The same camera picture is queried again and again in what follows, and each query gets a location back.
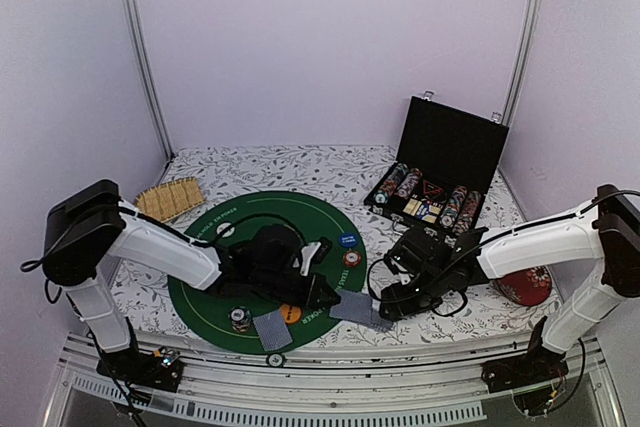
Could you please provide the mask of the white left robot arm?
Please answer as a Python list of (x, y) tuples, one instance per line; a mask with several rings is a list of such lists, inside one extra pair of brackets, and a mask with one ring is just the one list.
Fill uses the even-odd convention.
[(121, 198), (115, 182), (103, 179), (50, 209), (42, 270), (69, 298), (111, 366), (138, 381), (149, 362), (101, 273), (110, 261), (144, 265), (218, 298), (257, 294), (310, 309), (339, 303), (326, 277), (311, 270), (330, 242), (308, 242), (284, 217), (270, 218), (248, 240), (229, 246), (218, 238), (201, 241), (141, 213)]

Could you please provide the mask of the blue checked card deck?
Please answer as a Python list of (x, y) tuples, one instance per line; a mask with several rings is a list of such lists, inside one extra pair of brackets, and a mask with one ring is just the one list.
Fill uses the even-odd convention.
[(349, 321), (377, 331), (387, 331), (393, 322), (382, 318), (373, 307), (370, 296), (349, 290), (339, 290), (340, 302), (329, 309), (329, 317)]

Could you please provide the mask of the white dealer button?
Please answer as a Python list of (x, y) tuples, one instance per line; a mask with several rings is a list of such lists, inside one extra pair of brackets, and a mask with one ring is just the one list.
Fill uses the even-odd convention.
[(220, 238), (230, 237), (234, 232), (235, 227), (229, 222), (219, 224), (216, 229), (216, 235)]

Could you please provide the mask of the orange big blind button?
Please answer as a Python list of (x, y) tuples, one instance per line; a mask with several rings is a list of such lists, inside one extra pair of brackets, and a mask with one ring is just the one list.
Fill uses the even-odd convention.
[(292, 325), (300, 321), (303, 310), (300, 307), (282, 304), (280, 306), (280, 313), (287, 325)]

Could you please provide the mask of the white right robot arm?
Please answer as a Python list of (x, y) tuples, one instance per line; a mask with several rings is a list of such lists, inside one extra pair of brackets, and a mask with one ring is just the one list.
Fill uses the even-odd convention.
[(383, 262), (407, 275), (376, 294), (379, 314), (398, 321), (434, 310), (444, 296), (538, 267), (590, 266), (560, 307), (533, 327), (526, 350), (485, 362), (492, 392), (559, 379), (566, 355), (621, 303), (639, 296), (639, 193), (612, 184), (564, 212), (506, 228), (474, 228), (448, 240), (406, 231)]

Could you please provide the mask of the small chip stack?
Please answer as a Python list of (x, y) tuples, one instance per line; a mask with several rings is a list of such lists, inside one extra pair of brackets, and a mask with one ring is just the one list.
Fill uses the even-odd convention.
[(357, 267), (361, 262), (362, 256), (356, 250), (349, 250), (343, 255), (343, 263), (348, 268)]

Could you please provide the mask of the blue small blind button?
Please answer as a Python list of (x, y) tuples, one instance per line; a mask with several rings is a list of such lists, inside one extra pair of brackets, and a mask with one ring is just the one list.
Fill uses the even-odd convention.
[(359, 236), (356, 233), (345, 232), (338, 238), (339, 245), (346, 249), (355, 248), (359, 243)]

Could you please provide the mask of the dealt cards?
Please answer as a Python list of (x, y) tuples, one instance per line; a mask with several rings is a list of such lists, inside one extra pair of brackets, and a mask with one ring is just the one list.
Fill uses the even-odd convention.
[(279, 310), (253, 318), (253, 325), (265, 352), (275, 352), (293, 342), (289, 328)]

